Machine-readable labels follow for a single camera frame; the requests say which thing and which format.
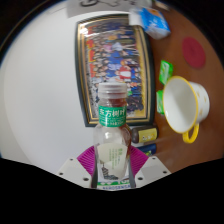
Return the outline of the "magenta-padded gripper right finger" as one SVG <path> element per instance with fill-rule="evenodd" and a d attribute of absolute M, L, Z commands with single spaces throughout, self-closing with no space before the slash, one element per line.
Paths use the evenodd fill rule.
<path fill-rule="evenodd" d="M 146 186 L 170 174 L 158 157 L 147 156 L 135 147 L 130 148 L 129 181 L 132 188 Z"/>

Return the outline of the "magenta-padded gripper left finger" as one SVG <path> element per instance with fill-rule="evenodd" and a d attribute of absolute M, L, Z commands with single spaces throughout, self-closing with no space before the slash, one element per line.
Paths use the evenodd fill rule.
<path fill-rule="evenodd" d="M 95 188 L 97 171 L 94 147 L 91 146 L 77 158 L 69 158 L 58 170 L 57 175 L 78 186 Z"/>

